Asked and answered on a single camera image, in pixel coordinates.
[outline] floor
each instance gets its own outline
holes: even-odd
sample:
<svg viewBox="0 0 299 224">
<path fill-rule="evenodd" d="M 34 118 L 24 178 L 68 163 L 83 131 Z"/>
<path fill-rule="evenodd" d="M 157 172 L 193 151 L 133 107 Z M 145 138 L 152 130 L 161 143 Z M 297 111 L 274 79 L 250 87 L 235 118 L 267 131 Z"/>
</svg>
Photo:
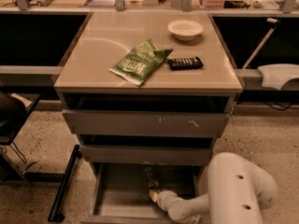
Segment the floor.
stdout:
<svg viewBox="0 0 299 224">
<path fill-rule="evenodd" d="M 40 103 L 15 139 L 26 157 L 23 163 L 8 147 L 7 155 L 24 170 L 64 172 L 78 140 L 64 122 L 59 103 Z M 228 151 L 259 165 L 278 183 L 278 202 L 263 211 L 265 224 L 294 224 L 299 219 L 299 112 L 263 105 L 238 105 L 215 147 L 214 154 Z M 62 223 L 80 223 L 87 217 L 95 177 L 84 159 L 76 162 L 72 182 L 64 198 Z M 57 183 L 0 183 L 0 223 L 43 224 L 48 216 L 59 185 Z M 200 180 L 206 192 L 206 170 Z"/>
</svg>

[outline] black metal leg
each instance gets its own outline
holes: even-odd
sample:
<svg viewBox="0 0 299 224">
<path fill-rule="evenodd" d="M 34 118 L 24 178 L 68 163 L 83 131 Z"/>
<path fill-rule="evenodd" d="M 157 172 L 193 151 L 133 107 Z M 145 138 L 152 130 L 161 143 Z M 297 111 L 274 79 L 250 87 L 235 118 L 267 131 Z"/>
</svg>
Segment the black metal leg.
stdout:
<svg viewBox="0 0 299 224">
<path fill-rule="evenodd" d="M 67 164 L 63 180 L 60 184 L 60 187 L 58 189 L 58 192 L 56 194 L 56 198 L 54 200 L 53 206 L 50 210 L 50 214 L 48 217 L 48 222 L 61 222 L 64 220 L 64 215 L 60 213 L 61 205 L 64 199 L 65 191 L 67 189 L 67 185 L 70 179 L 70 176 L 72 175 L 72 171 L 74 169 L 74 165 L 77 158 L 81 158 L 80 151 L 79 151 L 79 145 L 75 145 L 72 155 L 69 159 L 69 162 Z"/>
</svg>

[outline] green chip bag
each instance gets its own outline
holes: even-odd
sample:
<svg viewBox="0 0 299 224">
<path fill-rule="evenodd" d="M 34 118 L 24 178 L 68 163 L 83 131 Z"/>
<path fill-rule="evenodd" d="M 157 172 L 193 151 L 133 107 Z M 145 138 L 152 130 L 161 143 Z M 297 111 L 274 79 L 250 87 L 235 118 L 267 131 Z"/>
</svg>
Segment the green chip bag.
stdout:
<svg viewBox="0 0 299 224">
<path fill-rule="evenodd" d="M 172 50 L 157 49 L 152 40 L 148 39 L 134 47 L 109 71 L 140 86 L 164 62 Z"/>
</svg>

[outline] white robotic arm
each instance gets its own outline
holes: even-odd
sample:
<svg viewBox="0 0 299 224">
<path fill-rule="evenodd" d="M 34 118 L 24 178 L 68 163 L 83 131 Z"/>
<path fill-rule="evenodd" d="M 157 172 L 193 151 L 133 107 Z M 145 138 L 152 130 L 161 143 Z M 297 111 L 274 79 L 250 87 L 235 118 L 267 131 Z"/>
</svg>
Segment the white robotic arm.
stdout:
<svg viewBox="0 0 299 224">
<path fill-rule="evenodd" d="M 208 194 L 183 200 L 161 191 L 157 204 L 177 223 L 196 224 L 210 214 L 212 224 L 263 224 L 261 209 L 272 206 L 278 186 L 265 170 L 233 153 L 216 155 L 208 165 Z"/>
</svg>

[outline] cabinet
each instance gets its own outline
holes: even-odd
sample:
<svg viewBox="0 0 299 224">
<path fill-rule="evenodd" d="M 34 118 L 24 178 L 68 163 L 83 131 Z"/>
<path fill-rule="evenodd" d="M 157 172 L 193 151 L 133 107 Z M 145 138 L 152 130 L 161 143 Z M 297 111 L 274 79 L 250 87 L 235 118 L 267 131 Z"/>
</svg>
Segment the cabinet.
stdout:
<svg viewBox="0 0 299 224">
<path fill-rule="evenodd" d="M 203 34 L 177 41 L 167 24 L 178 19 L 202 23 Z M 164 63 L 140 87 L 108 71 L 149 37 L 173 48 L 169 57 L 199 56 L 204 68 L 171 71 Z M 201 167 L 242 91 L 206 12 L 154 9 L 94 12 L 54 88 L 97 176 L 82 223 L 171 223 L 150 201 L 143 167 L 155 168 L 162 185 L 196 195 Z"/>
</svg>

